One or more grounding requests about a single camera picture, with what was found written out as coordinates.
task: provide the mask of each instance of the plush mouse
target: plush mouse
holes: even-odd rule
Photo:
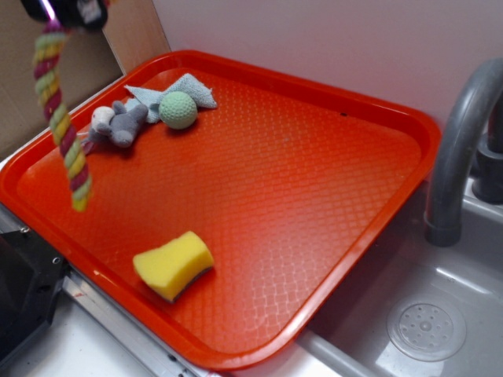
[[[144,104],[127,111],[121,101],[115,101],[111,108],[107,106],[96,108],[91,119],[89,134],[82,142],[84,152],[89,154],[96,144],[107,140],[121,148],[131,146],[148,112],[149,109]]]
[[[138,131],[145,122],[149,109],[144,104],[139,104],[130,111],[121,101],[112,104],[115,115],[109,123],[100,122],[96,125],[96,131],[108,136],[110,141],[121,148],[127,148],[133,144]]]

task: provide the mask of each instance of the knitted ball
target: knitted ball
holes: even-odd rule
[[[196,121],[196,102],[183,92],[171,92],[159,105],[160,119],[174,130],[183,130]]]

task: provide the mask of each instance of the dish cloth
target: dish cloth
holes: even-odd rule
[[[196,102],[198,107],[217,108],[217,103],[213,99],[211,89],[208,89],[201,81],[189,73],[184,74],[163,92],[128,85],[125,88],[134,95],[134,98],[126,102],[126,109],[130,110],[138,104],[145,104],[149,108],[146,119],[147,123],[157,123],[160,121],[159,104],[164,96],[171,92],[187,93]]]

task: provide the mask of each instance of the drain strainer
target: drain strainer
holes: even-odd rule
[[[431,295],[399,301],[387,317],[391,341],[405,355],[420,361],[440,361],[464,343],[466,324],[460,311]]]

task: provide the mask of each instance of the plastic tray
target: plastic tray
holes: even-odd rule
[[[198,52],[158,57],[74,115],[164,90],[184,73],[218,109],[185,131],[147,126],[127,150],[89,156],[94,195],[71,209],[45,134],[9,161],[0,200],[183,357],[244,368],[289,344],[430,170],[436,125],[410,108]],[[187,230],[215,268],[175,304],[131,259]]]

